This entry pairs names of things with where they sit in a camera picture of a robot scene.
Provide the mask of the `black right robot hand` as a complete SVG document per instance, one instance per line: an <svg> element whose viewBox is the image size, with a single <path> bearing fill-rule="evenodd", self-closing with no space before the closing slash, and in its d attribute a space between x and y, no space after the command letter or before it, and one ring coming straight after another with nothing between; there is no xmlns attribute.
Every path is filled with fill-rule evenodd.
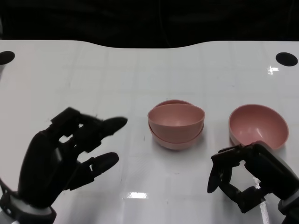
<svg viewBox="0 0 299 224"><path fill-rule="evenodd" d="M285 216L297 218L299 179L265 143L255 142L246 146L227 147L213 155L211 159L213 167L207 186L208 193L220 188L238 205L242 213L265 201L265 195L274 194L280 199L279 211ZM260 181L258 189L253 186L240 191L230 184L232 169L239 166L241 161L245 162L245 168Z"/></svg>

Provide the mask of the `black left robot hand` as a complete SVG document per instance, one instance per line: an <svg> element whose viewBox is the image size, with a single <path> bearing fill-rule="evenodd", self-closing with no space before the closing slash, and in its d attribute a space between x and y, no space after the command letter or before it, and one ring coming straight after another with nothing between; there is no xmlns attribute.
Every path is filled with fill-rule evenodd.
<svg viewBox="0 0 299 224"><path fill-rule="evenodd" d="M18 196L34 207L46 208L62 191L92 183L119 161L118 154L106 153L83 163L78 156L95 150L127 121L125 117L100 120L65 109L31 140L21 166Z"/></svg>

